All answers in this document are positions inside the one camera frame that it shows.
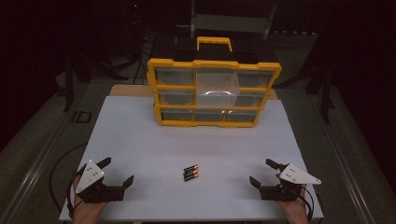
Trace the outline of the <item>person's left hand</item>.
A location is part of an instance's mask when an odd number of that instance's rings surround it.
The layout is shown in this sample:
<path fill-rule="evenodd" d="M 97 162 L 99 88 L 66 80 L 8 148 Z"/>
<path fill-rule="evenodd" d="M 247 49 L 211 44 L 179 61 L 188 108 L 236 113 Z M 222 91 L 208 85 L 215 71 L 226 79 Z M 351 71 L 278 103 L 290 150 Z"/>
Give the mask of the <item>person's left hand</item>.
<path fill-rule="evenodd" d="M 96 224 L 107 203 L 85 203 L 76 194 L 74 197 L 73 224 Z"/>

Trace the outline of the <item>person's right hand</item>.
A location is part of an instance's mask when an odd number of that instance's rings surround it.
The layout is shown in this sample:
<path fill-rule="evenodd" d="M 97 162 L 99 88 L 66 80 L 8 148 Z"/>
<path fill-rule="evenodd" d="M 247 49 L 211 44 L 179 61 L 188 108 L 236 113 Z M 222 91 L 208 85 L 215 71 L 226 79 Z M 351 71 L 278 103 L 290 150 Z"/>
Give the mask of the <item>person's right hand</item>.
<path fill-rule="evenodd" d="M 308 224 L 308 218 L 304 202 L 304 193 L 292 202 L 277 202 L 276 203 L 283 211 L 289 224 Z"/>

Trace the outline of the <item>set of small clear drawers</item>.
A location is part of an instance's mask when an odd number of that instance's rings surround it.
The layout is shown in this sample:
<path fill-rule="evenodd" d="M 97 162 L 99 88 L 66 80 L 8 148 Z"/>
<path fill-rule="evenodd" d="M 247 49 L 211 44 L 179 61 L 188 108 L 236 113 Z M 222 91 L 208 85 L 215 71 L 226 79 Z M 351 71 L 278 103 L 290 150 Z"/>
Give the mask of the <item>set of small clear drawers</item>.
<path fill-rule="evenodd" d="M 268 70 L 234 70 L 240 93 L 234 106 L 198 107 L 195 102 L 196 70 L 192 68 L 165 68 L 155 70 L 161 121 L 187 121 L 194 124 L 248 123 L 258 117 L 273 76 Z"/>

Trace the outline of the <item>black tripod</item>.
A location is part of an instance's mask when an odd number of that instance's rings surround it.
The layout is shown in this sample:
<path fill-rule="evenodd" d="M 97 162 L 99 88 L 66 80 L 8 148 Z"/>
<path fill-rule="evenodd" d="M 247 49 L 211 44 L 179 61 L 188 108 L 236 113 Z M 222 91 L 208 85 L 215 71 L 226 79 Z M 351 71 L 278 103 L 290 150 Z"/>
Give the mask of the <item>black tripod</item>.
<path fill-rule="evenodd" d="M 127 77 L 117 74 L 111 68 L 105 67 L 81 51 L 67 49 L 64 53 L 64 87 L 61 90 L 65 97 L 64 111 L 68 111 L 74 102 L 73 75 L 76 75 L 82 82 L 89 82 L 92 78 L 89 73 L 90 68 L 97 69 L 106 76 L 116 80 L 127 80 Z"/>

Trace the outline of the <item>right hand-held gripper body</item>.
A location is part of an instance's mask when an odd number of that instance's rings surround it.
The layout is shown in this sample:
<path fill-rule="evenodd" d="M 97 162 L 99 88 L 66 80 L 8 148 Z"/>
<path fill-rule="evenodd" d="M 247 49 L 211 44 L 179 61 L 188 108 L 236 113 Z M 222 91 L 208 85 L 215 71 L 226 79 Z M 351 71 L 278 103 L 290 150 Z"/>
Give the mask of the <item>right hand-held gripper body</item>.
<path fill-rule="evenodd" d="M 280 183 L 274 187 L 261 186 L 260 194 L 263 200 L 292 202 L 301 194 L 302 186 L 306 184 L 320 185 L 321 180 L 311 174 L 288 164 L 280 164 L 278 170 Z"/>

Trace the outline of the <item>yellow and black drawer cabinet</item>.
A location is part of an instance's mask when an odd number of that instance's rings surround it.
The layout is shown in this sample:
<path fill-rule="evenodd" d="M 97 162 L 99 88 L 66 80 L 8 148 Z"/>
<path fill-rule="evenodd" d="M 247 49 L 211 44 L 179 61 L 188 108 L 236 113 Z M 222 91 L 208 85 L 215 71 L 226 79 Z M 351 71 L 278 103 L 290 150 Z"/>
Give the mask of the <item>yellow and black drawer cabinet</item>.
<path fill-rule="evenodd" d="M 234 70 L 268 70 L 274 74 L 268 84 L 266 97 L 258 117 L 248 123 L 214 123 L 207 125 L 187 121 L 161 121 L 160 112 L 156 108 L 159 103 L 155 70 L 165 68 L 227 68 Z M 155 39 L 151 56 L 148 59 L 148 85 L 153 93 L 153 113 L 157 122 L 163 126 L 217 126 L 224 128 L 250 128 L 257 125 L 260 114 L 272 94 L 272 86 L 279 77 L 282 67 L 267 42 L 261 39 L 239 39 L 228 37 L 198 36 L 194 39 L 169 35 Z"/>

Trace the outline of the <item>large clear plastic drawer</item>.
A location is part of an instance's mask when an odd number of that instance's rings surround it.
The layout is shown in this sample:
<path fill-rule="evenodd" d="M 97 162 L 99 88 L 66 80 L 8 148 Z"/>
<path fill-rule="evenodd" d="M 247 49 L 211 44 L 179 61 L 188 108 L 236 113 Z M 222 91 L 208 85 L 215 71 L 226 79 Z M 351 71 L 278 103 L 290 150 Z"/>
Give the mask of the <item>large clear plastic drawer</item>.
<path fill-rule="evenodd" d="M 233 69 L 198 68 L 195 78 L 195 102 L 198 107 L 234 106 L 240 88 Z"/>

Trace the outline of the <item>grey metal stand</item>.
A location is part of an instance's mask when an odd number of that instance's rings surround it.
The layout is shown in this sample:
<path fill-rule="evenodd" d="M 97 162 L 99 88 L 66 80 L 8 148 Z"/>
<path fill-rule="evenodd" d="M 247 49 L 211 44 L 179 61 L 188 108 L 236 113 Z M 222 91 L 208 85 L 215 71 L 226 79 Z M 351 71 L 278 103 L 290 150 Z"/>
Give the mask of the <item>grey metal stand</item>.
<path fill-rule="evenodd" d="M 198 35 L 253 35 L 266 39 L 278 3 L 272 0 L 190 0 L 190 38 Z"/>

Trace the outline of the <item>dark stand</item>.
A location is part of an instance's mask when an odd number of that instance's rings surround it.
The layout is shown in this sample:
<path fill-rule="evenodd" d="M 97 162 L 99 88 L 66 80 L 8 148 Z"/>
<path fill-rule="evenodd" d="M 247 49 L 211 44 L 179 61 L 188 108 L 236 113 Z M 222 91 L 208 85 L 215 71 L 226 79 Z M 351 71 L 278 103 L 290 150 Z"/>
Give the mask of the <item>dark stand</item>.
<path fill-rule="evenodd" d="M 329 124 L 329 109 L 331 108 L 332 70 L 326 63 L 317 65 L 311 70 L 311 78 L 305 87 L 308 95 L 313 95 L 322 90 L 320 115 Z"/>

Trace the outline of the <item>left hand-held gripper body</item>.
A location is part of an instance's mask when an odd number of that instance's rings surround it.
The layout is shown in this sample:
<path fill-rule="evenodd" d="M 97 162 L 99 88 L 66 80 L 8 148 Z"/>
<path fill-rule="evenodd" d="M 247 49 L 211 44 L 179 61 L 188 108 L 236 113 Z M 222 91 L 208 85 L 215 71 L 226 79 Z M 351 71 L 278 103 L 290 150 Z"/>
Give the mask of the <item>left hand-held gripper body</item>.
<path fill-rule="evenodd" d="M 122 201 L 125 188 L 123 186 L 107 186 L 103 183 L 105 173 L 97 162 L 89 161 L 80 170 L 82 176 L 75 193 L 85 203 L 107 203 Z"/>

